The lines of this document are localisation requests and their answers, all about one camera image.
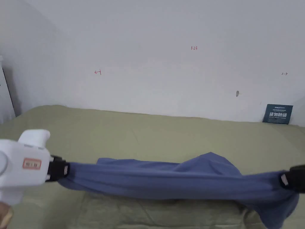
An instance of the dark blue card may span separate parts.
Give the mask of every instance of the dark blue card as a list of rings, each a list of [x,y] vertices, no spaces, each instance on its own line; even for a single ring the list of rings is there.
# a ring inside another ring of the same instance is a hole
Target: dark blue card
[[[289,124],[292,107],[291,105],[267,104],[263,122]]]

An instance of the green bed sheet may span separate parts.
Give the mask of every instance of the green bed sheet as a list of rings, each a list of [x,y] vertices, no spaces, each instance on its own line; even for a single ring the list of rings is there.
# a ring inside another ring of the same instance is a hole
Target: green bed sheet
[[[205,118],[41,106],[0,125],[0,138],[47,129],[47,148],[67,161],[100,157],[183,162],[214,152],[243,174],[305,164],[305,128]],[[303,196],[284,228],[305,225]],[[28,188],[10,228],[264,229],[258,215],[231,201],[144,201],[71,191],[57,183]]]

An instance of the label sticker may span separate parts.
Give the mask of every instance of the label sticker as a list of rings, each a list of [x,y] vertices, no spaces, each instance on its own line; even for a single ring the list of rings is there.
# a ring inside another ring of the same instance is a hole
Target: label sticker
[[[284,185],[287,186],[287,185],[288,185],[288,181],[287,181],[287,178],[286,178],[286,175],[285,175],[285,174],[283,174],[283,175],[281,176],[281,179],[282,179]]]
[[[37,169],[40,170],[41,160],[33,158],[25,158],[23,161],[23,169]]]
[[[63,174],[67,175],[67,173],[68,173],[68,166],[65,166],[65,170],[64,170]]]

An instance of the red label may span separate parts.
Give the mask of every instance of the red label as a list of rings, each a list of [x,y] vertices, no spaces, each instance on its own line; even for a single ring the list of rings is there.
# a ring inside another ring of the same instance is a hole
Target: red label
[[[41,160],[33,158],[25,158],[23,161],[23,169],[36,169],[40,170]]]

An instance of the white cabinet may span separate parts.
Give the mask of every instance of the white cabinet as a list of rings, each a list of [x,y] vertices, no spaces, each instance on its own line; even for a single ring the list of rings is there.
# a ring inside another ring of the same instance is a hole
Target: white cabinet
[[[2,70],[2,60],[3,58],[0,56],[0,124],[15,117],[11,96]]]

